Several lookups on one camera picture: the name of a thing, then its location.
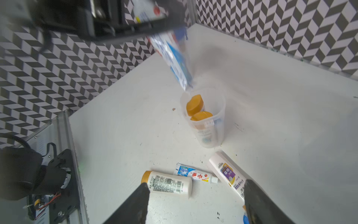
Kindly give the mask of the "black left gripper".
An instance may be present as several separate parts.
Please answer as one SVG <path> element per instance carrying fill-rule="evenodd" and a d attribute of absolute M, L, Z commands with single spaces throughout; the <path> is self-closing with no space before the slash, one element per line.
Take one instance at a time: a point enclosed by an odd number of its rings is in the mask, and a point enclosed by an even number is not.
<path fill-rule="evenodd" d="M 168 13 L 149 16 L 156 5 Z M 178 1 L 139 1 L 133 7 L 148 15 L 139 23 L 126 24 L 123 1 L 28 1 L 32 22 L 44 33 L 73 34 L 98 43 L 126 42 L 185 24 L 185 11 Z"/>

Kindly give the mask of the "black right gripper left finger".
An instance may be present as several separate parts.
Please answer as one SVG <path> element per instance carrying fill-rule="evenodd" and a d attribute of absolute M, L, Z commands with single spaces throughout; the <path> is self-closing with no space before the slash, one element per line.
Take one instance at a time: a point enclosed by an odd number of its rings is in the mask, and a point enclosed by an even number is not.
<path fill-rule="evenodd" d="M 104 224 L 145 224 L 149 196 L 147 183 L 140 184 Z"/>

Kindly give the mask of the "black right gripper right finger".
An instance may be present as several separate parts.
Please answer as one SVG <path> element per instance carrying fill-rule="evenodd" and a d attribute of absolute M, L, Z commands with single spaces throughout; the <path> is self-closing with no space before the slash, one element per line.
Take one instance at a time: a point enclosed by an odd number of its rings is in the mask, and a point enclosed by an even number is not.
<path fill-rule="evenodd" d="M 294 223 L 253 180 L 246 181 L 244 196 L 250 224 Z"/>

